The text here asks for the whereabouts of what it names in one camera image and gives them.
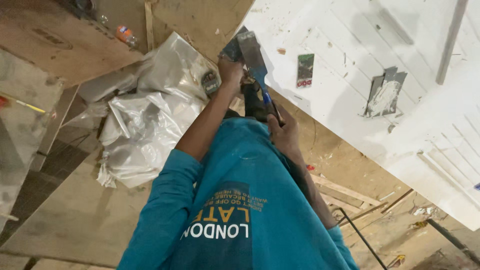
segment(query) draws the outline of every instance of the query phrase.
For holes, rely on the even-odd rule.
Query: hand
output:
[[[229,88],[240,90],[240,81],[243,77],[242,62],[232,62],[228,56],[219,56],[218,72],[220,73],[222,84],[225,84]]]
[[[273,114],[267,115],[268,129],[272,132],[272,142],[278,151],[295,161],[303,159],[299,147],[299,128],[297,121],[286,109],[276,103],[280,116],[284,119],[285,125],[280,127],[278,120]]]

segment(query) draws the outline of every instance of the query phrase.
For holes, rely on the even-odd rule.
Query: finger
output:
[[[283,118],[285,124],[296,124],[297,120],[293,118],[293,116],[280,104],[275,102],[276,109],[278,110],[278,113],[280,113],[280,116]]]
[[[278,133],[283,131],[280,125],[278,125],[278,120],[273,114],[267,115],[267,122],[268,128],[272,131],[272,133]]]

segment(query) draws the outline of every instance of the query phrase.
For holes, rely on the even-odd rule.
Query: person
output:
[[[258,88],[240,86],[241,63],[221,58],[218,69],[222,83],[153,181],[118,269],[358,269],[295,119],[280,106],[282,127],[265,114]],[[228,108],[240,90],[244,118]]]

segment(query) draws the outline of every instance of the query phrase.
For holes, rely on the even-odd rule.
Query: teal long-sleeve shirt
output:
[[[327,230],[295,184],[267,126],[230,118],[201,163],[170,153],[118,269],[358,267],[340,229]]]

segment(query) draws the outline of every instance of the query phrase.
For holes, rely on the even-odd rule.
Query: metal rod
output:
[[[382,266],[382,268],[384,270],[387,270],[387,267],[385,266],[385,264],[382,262],[382,260],[380,260],[380,258],[377,256],[377,254],[375,253],[375,251],[373,250],[373,248],[370,246],[370,244],[367,242],[367,240],[365,239],[365,237],[363,237],[363,235],[360,233],[360,231],[357,229],[357,227],[355,226],[355,224],[353,224],[353,222],[350,220],[350,218],[347,216],[347,213],[345,213],[345,211],[343,210],[343,208],[339,208],[340,211],[342,211],[342,214],[345,216],[345,218],[350,222],[350,224],[352,225],[353,229],[357,232],[357,234],[360,236],[360,238],[362,239],[362,241],[365,243],[365,245],[367,246],[367,248],[370,250],[370,252],[375,256],[375,259],[377,259],[378,263],[380,263],[380,265]]]
[[[427,219],[427,222],[435,228],[439,233],[441,233],[445,238],[450,241],[454,246],[460,249],[470,260],[472,260],[476,265],[480,266],[480,259],[473,253],[471,250],[468,249],[466,245],[464,245],[460,240],[458,240],[455,236],[453,236],[447,229],[442,227],[440,224],[435,222],[432,219]]]

